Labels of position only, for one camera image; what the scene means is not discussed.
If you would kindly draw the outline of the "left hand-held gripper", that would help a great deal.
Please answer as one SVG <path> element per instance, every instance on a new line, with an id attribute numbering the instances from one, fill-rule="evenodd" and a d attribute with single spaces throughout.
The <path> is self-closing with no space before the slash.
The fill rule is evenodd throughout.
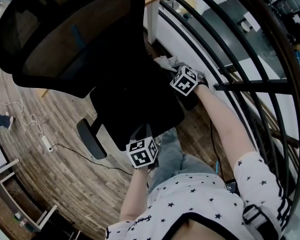
<path id="1" fill-rule="evenodd" d="M 152 135 L 149 124 L 138 127 L 130 136 L 126 145 L 126 153 L 135 169 L 147 167 L 153 170 L 158 164 L 158 147 Z"/>

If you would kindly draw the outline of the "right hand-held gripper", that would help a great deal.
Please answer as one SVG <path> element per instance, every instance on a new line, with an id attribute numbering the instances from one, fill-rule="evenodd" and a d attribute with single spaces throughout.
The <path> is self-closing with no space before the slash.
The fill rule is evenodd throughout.
<path id="1" fill-rule="evenodd" d="M 188 96 L 197 85 L 209 87 L 203 72 L 193 69 L 183 62 L 177 63 L 173 68 L 177 69 L 177 73 L 171 80 L 170 86 L 182 95 Z"/>

